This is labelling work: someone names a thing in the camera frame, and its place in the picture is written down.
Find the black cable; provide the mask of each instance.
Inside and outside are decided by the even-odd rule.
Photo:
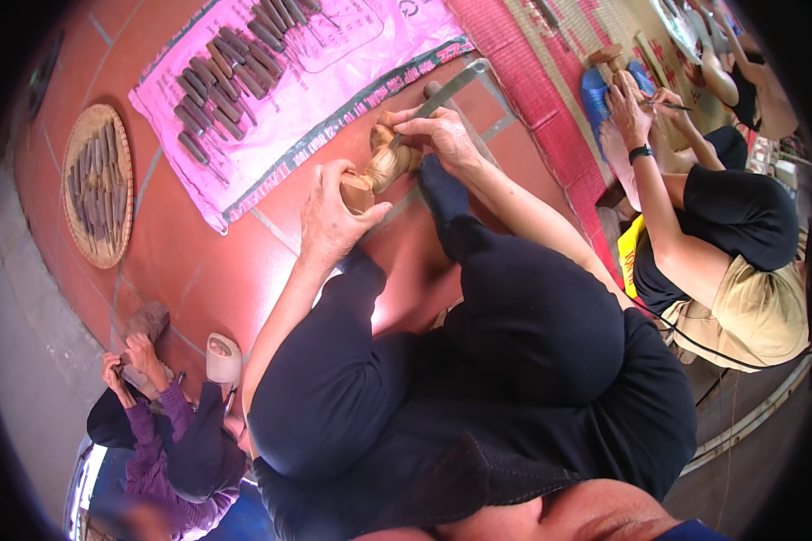
[[[762,370],[766,370],[766,369],[768,369],[768,368],[776,368],[777,366],[782,366],[782,364],[783,364],[782,362],[780,362],[779,364],[768,364],[767,366],[755,366],[754,364],[749,364],[749,363],[747,363],[747,362],[743,362],[743,361],[737,360],[737,359],[735,359],[735,358],[733,358],[733,357],[728,357],[728,356],[727,356],[727,355],[725,355],[724,353],[719,353],[719,352],[715,351],[714,349],[711,349],[711,348],[706,347],[704,344],[699,344],[698,342],[696,342],[696,341],[692,340],[691,338],[689,338],[688,336],[686,336],[686,333],[685,333],[685,332],[683,332],[682,330],[680,330],[680,329],[676,328],[676,325],[675,325],[675,324],[673,324],[673,323],[671,323],[670,321],[668,321],[668,319],[664,319],[664,318],[662,318],[660,314],[653,312],[652,310],[650,310],[649,308],[647,308],[647,307],[645,307],[643,304],[641,304],[639,301],[637,301],[637,300],[635,300],[635,299],[633,299],[633,298],[632,298],[631,300],[632,300],[632,302],[634,302],[635,304],[637,304],[639,307],[643,308],[643,309],[644,309],[644,310],[646,310],[647,312],[649,312],[649,313],[653,314],[653,315],[654,315],[656,318],[660,319],[661,323],[664,323],[666,326],[670,327],[670,328],[671,328],[671,329],[672,329],[674,332],[679,332],[679,333],[680,333],[680,336],[682,336],[682,338],[684,338],[684,339],[688,340],[688,341],[689,341],[689,342],[691,342],[692,344],[697,345],[697,346],[698,346],[698,347],[700,347],[702,350],[705,350],[705,351],[707,351],[707,352],[713,353],[714,355],[718,355],[719,357],[724,358],[724,359],[727,359],[727,360],[729,360],[729,361],[731,361],[731,362],[734,362],[735,364],[739,364],[740,366],[745,366],[745,367],[747,367],[747,368],[751,368],[752,370],[756,370],[756,371],[762,371]]]

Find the blue sandal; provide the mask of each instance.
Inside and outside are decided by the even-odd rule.
[[[655,87],[653,87],[653,81],[650,81],[650,77],[647,76],[647,72],[643,69],[641,63],[637,60],[631,60],[626,66],[626,71],[631,73],[631,76],[635,78],[635,82],[637,82],[637,87],[642,90],[643,92],[647,92],[649,95],[655,94]]]
[[[604,82],[601,72],[595,68],[586,70],[580,80],[580,100],[584,103],[586,118],[590,121],[595,143],[605,163],[608,159],[604,157],[604,149],[598,139],[598,125],[610,118],[608,104],[604,102],[604,93],[607,91],[608,85]]]

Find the black wristband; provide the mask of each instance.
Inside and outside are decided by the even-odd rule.
[[[639,146],[628,153],[628,164],[634,165],[635,158],[638,156],[655,156],[655,154],[653,153],[653,149],[649,146]]]

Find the woven basket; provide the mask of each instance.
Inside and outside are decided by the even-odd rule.
[[[69,195],[68,178],[71,174],[72,166],[75,163],[78,153],[87,142],[87,139],[99,135],[99,128],[111,120],[114,122],[114,134],[118,147],[118,173],[126,182],[126,211],[124,223],[119,232],[119,242],[117,249],[112,249],[107,240],[97,241],[93,235],[87,234],[73,209],[73,202]],[[130,242],[130,232],[132,231],[132,162],[130,160],[130,146],[126,140],[124,124],[120,121],[118,112],[113,107],[104,104],[95,104],[87,107],[75,121],[72,133],[69,135],[69,142],[66,143],[66,150],[63,156],[63,179],[61,179],[61,191],[63,196],[63,210],[66,214],[66,222],[69,223],[69,230],[73,234],[75,244],[87,261],[99,268],[110,268],[118,264],[120,258],[126,253],[126,247]]]

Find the pink plastic sack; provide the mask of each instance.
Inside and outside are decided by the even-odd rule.
[[[443,0],[324,0],[325,15],[340,29],[321,14],[306,12],[324,48],[307,28],[288,31],[293,44],[287,57],[257,41],[285,70],[262,100],[242,97],[258,127],[244,114],[239,126],[247,135],[241,142],[218,124],[227,142],[213,133],[199,141],[230,182],[226,188],[177,141],[184,126],[174,107],[184,91],[175,77],[193,56],[209,58],[205,44],[219,27],[255,38],[247,30],[253,19],[250,6],[247,0],[207,3],[162,48],[129,95],[205,221],[222,234],[343,126],[435,66],[473,49]]]

